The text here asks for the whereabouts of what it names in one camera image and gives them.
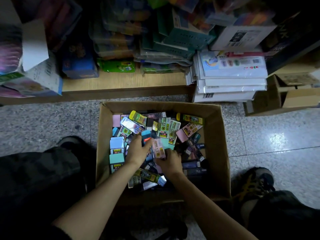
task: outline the camouflage pants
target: camouflage pants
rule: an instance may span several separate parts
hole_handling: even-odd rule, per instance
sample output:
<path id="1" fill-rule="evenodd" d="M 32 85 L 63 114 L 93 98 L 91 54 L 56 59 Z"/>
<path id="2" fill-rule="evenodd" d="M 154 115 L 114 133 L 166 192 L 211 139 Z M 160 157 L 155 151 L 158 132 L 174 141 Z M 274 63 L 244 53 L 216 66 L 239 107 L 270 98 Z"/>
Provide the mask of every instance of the camouflage pants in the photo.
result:
<path id="1" fill-rule="evenodd" d="M 78 159 L 61 147 L 1 157 L 0 225 L 24 218 L 50 223 L 83 195 L 79 172 Z"/>
<path id="2" fill-rule="evenodd" d="M 259 199 L 249 215 L 248 230 L 259 240 L 312 239 L 318 233 L 320 210 L 302 204 L 281 190 Z"/>

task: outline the shelf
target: shelf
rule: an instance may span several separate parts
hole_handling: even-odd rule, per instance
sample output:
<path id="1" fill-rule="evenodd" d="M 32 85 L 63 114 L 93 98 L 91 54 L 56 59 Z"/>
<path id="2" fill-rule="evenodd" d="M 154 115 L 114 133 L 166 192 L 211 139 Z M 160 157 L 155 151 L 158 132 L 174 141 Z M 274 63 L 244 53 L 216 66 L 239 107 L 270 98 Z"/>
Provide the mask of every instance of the shelf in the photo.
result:
<path id="1" fill-rule="evenodd" d="M 9 98 L 0 97 L 0 104 L 54 103 L 65 101 L 104 100 L 117 98 L 149 97 L 192 94 L 184 73 L 145 74 L 102 72 L 98 78 L 64 79 L 62 96 Z"/>

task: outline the shoe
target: shoe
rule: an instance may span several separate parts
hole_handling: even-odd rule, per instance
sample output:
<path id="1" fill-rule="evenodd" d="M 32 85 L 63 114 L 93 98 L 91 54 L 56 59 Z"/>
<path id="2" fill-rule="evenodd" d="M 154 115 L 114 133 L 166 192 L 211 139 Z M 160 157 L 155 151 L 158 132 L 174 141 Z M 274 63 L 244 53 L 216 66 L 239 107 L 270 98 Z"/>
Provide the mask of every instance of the shoe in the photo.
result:
<path id="1" fill-rule="evenodd" d="M 245 210 L 248 211 L 245 215 L 249 216 L 256 202 L 272 191 L 275 191 L 274 177 L 269 169 L 262 167 L 249 169 L 243 174 L 238 187 L 232 192 L 234 218 L 244 224 L 246 220 L 243 219 L 244 209 L 242 209 L 242 206 L 246 202 L 252 202 L 252 204 L 247 204 L 245 207 Z"/>
<path id="2" fill-rule="evenodd" d="M 89 193 L 95 188 L 96 150 L 78 136 L 67 136 L 58 142 L 58 146 L 71 150 L 80 163 L 80 171 Z"/>

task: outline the pink package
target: pink package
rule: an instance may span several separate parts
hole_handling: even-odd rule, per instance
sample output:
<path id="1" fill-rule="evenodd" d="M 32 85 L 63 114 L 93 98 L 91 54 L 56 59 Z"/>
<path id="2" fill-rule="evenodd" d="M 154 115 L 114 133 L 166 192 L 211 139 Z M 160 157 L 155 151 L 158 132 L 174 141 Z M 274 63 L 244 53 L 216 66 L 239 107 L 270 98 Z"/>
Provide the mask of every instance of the pink package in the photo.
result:
<path id="1" fill-rule="evenodd" d="M 120 127 L 120 114 L 114 114 L 112 116 L 112 122 L 113 122 L 113 125 L 112 127 Z"/>
<path id="2" fill-rule="evenodd" d="M 181 142 L 185 142 L 188 140 L 188 137 L 186 135 L 186 133 L 183 131 L 183 129 L 179 129 L 177 132 L 176 132 L 176 136 L 179 138 L 179 140 Z"/>

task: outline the forearm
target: forearm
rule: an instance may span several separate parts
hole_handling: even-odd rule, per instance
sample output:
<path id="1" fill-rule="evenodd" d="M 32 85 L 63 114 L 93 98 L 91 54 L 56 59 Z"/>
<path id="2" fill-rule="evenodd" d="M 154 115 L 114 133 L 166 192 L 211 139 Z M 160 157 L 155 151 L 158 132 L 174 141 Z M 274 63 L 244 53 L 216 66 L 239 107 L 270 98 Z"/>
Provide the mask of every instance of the forearm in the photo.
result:
<path id="1" fill-rule="evenodd" d="M 135 166 L 124 164 L 53 224 L 73 240 L 99 239 L 114 206 L 136 170 Z"/>
<path id="2" fill-rule="evenodd" d="M 257 239 L 226 214 L 182 173 L 170 179 L 182 194 L 207 239 Z"/>

